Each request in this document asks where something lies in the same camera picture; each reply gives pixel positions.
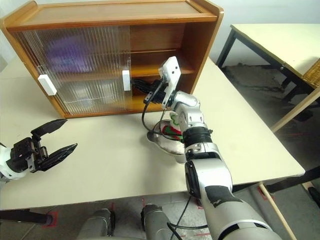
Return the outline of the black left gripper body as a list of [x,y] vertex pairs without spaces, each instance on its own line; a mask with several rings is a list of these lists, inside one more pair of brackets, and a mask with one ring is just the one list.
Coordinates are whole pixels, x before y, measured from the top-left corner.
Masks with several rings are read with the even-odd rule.
[[47,158],[47,148],[41,146],[34,137],[26,137],[13,145],[10,159],[6,161],[6,164],[16,173],[24,171],[35,173],[41,169],[41,164]]

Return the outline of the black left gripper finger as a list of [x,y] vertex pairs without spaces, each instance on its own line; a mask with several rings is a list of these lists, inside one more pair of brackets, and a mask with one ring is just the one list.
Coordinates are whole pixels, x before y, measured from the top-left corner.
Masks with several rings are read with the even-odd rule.
[[38,164],[37,170],[45,172],[59,163],[63,162],[78,146],[77,143],[63,147],[50,155],[42,157],[41,162]]
[[59,128],[61,128],[68,120],[67,119],[56,119],[47,122],[31,131],[32,138],[36,141],[40,141],[41,137],[45,134],[50,134]]

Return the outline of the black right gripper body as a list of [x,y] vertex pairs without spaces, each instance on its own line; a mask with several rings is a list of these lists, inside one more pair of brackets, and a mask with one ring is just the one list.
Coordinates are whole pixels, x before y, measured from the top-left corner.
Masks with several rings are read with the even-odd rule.
[[162,81],[156,79],[151,84],[146,84],[144,87],[144,92],[147,96],[144,98],[143,102],[146,103],[155,103],[161,104],[165,98],[165,89],[167,88],[167,84],[163,83]]

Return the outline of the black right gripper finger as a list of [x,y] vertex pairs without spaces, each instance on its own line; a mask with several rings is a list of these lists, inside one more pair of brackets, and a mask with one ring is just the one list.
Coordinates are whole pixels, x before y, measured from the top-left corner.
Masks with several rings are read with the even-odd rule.
[[152,84],[145,82],[142,79],[134,78],[131,80],[131,85],[138,89],[139,91],[152,91],[153,87]]
[[147,84],[132,85],[133,96],[146,96],[149,92],[150,92],[150,86]]

